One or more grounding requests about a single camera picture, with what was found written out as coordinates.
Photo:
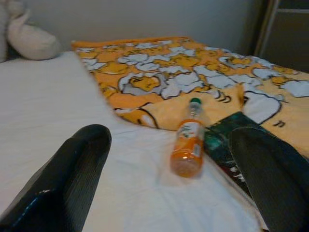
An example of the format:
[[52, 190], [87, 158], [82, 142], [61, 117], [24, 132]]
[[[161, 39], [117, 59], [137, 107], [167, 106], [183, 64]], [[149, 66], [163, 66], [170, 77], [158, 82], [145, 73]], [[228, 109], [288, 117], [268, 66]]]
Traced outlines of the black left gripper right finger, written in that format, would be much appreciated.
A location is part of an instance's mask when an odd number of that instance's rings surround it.
[[271, 232], [309, 230], [309, 162], [285, 141], [255, 128], [230, 133], [230, 152]]

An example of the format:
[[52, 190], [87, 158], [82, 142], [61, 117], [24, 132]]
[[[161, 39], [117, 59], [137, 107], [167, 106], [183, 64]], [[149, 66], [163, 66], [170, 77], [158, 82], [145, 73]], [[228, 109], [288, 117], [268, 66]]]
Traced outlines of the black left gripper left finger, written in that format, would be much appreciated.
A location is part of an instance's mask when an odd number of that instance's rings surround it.
[[85, 126], [25, 184], [0, 216], [2, 232], [83, 230], [112, 143], [110, 130]]

